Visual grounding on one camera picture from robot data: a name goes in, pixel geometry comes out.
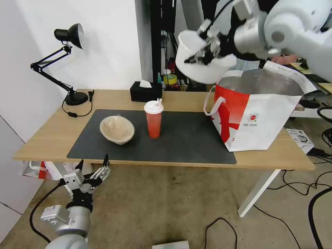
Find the beige bowl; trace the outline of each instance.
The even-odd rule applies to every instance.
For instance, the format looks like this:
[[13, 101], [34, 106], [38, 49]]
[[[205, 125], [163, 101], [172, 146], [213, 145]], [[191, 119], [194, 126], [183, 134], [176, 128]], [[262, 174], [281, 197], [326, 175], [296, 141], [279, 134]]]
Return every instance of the beige bowl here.
[[100, 122], [99, 129], [107, 140], [119, 145], [129, 142], [135, 134], [134, 125], [121, 116], [104, 118]]

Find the white box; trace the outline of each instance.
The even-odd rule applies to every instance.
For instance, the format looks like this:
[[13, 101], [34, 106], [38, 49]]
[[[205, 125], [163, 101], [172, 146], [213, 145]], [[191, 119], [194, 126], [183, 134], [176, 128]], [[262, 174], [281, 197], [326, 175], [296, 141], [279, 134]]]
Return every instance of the white box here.
[[152, 246], [152, 249], [189, 249], [188, 240]]
[[314, 144], [304, 133], [303, 130], [296, 130], [296, 129], [286, 129], [286, 130], [305, 154], [307, 154], [314, 147]]

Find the white cup lid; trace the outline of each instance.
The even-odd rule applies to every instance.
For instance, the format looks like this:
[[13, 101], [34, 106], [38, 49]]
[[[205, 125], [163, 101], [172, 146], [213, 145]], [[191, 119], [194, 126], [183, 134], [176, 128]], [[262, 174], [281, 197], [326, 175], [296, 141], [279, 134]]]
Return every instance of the white cup lid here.
[[152, 100], [145, 104], [144, 111], [148, 114], [158, 114], [164, 110], [162, 99]]

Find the table leg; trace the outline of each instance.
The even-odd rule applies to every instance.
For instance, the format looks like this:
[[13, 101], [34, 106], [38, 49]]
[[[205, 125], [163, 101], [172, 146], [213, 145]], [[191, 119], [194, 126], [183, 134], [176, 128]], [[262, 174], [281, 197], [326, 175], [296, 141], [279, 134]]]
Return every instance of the table leg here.
[[261, 176], [261, 178], [258, 180], [258, 183], [256, 183], [255, 187], [252, 189], [250, 194], [238, 209], [238, 214], [240, 217], [244, 217], [246, 215], [246, 213], [255, 204], [255, 202], [270, 185], [273, 179], [279, 174], [279, 172], [280, 169], [275, 169], [273, 171], [268, 171]]

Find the black desk mat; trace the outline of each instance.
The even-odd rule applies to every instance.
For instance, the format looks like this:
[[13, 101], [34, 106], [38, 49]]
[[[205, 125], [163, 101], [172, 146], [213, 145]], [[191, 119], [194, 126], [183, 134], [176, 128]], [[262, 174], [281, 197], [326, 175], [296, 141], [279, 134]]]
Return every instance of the black desk mat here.
[[[113, 115], [130, 120], [135, 127], [131, 141], [118, 145], [106, 140], [100, 122]], [[203, 112], [168, 112], [162, 115], [160, 137], [149, 137], [144, 111], [96, 110], [71, 148], [68, 158], [143, 162], [236, 164], [211, 118]]]

